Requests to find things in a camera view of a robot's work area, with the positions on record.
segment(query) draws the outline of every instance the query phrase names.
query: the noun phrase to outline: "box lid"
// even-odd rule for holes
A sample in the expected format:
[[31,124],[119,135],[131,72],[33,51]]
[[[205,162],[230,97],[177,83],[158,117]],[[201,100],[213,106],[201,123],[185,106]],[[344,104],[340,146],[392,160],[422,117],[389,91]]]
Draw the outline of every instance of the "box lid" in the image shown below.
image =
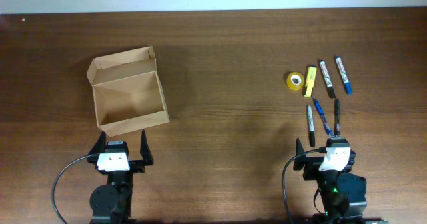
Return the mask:
[[157,71],[153,47],[96,57],[87,70],[92,85]]

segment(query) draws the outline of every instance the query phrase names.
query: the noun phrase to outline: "black marker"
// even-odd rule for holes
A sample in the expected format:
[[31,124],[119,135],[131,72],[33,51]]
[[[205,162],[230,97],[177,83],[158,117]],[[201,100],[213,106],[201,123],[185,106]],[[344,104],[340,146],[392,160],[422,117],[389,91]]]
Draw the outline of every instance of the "black marker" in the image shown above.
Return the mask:
[[340,100],[335,99],[335,136],[339,137],[340,135]]
[[308,141],[310,142],[310,147],[314,147],[314,124],[313,124],[313,114],[312,107],[307,106],[307,118],[308,118]]
[[328,95],[330,98],[335,98],[334,87],[332,86],[332,81],[329,76],[328,70],[326,69],[325,61],[319,61],[320,70],[322,70],[323,78],[325,79],[326,89],[328,90]]

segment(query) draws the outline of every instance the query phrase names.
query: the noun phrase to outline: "cardboard box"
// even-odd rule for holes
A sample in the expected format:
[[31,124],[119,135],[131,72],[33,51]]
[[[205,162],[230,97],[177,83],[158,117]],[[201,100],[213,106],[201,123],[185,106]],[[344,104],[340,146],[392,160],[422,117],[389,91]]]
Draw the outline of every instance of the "cardboard box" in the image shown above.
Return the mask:
[[170,122],[153,47],[97,57],[87,78],[97,125],[107,135]]

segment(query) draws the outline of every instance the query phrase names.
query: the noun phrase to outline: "tape roll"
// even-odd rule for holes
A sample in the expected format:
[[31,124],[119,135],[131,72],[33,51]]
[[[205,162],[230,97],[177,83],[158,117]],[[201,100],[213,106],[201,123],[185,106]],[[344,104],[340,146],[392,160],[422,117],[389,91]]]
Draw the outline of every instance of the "tape roll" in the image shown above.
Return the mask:
[[299,90],[304,85],[304,78],[297,72],[290,73],[286,79],[286,85],[292,90]]

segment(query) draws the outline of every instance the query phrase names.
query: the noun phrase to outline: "pen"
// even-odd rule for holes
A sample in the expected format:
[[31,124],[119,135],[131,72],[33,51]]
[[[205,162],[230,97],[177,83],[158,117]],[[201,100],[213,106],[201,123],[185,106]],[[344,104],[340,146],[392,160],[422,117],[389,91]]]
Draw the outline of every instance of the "pen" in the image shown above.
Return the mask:
[[344,89],[346,93],[351,95],[353,93],[352,86],[350,85],[350,81],[347,78],[346,70],[344,70],[344,66],[342,65],[341,57],[335,57],[336,65],[338,66],[338,70],[340,70],[342,83],[344,84]]
[[332,86],[331,78],[329,77],[328,70],[326,69],[326,63],[323,60],[319,61],[320,70],[322,70],[323,78],[325,79],[326,89],[330,98],[335,98],[334,87]]
[[340,137],[340,100],[335,100],[335,136]]
[[320,106],[318,100],[313,98],[313,102],[314,102],[314,105],[316,106],[316,110],[318,110],[320,118],[323,121],[323,126],[325,127],[326,134],[328,134],[329,137],[334,137],[334,133],[332,132],[332,130],[330,129],[330,127],[328,125],[328,122],[326,121],[325,114],[324,114],[322,107]]
[[310,147],[314,147],[314,124],[313,124],[313,114],[312,107],[307,106],[307,118],[308,118],[308,141],[310,142]]

